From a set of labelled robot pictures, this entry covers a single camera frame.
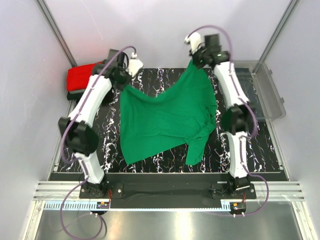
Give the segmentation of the green t shirt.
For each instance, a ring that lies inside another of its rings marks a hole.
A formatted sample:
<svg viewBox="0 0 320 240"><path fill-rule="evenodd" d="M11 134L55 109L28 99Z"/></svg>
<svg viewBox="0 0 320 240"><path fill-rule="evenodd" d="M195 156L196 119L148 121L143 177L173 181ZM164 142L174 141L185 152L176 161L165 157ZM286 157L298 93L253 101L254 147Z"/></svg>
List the green t shirt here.
<svg viewBox="0 0 320 240"><path fill-rule="evenodd" d="M127 85L120 95L120 147L125 162L133 164L186 144L185 163L198 164L216 128L216 110L212 82L193 62L158 96Z"/></svg>

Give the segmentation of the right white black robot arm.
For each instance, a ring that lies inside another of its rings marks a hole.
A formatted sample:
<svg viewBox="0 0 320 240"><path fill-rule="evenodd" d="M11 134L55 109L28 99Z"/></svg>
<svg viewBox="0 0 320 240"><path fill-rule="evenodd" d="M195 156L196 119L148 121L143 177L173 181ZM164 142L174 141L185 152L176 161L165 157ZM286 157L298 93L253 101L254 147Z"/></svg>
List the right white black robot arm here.
<svg viewBox="0 0 320 240"><path fill-rule="evenodd" d="M198 32L189 34L184 42L190 46L189 55L197 68L209 66L218 80L226 111L221 126L226 132L230 166L223 194L242 199L250 190L247 167L247 139L257 132L255 107L252 105L238 80L231 53L222 50L218 34L202 37Z"/></svg>

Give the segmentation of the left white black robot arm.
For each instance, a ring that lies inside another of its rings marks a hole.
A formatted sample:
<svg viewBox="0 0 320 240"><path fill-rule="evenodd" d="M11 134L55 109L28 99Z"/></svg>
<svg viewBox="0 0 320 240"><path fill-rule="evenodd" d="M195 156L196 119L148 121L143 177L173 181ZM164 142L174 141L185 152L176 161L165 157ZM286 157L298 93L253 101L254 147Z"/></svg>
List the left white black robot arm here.
<svg viewBox="0 0 320 240"><path fill-rule="evenodd" d="M65 164L79 163L84 176L80 189L88 195L104 198L111 194L97 155L99 137L93 130L95 115L109 92L128 84L142 67L136 49L131 55L123 49L111 49L106 59L92 66L86 88L74 109L58 120L60 158Z"/></svg>

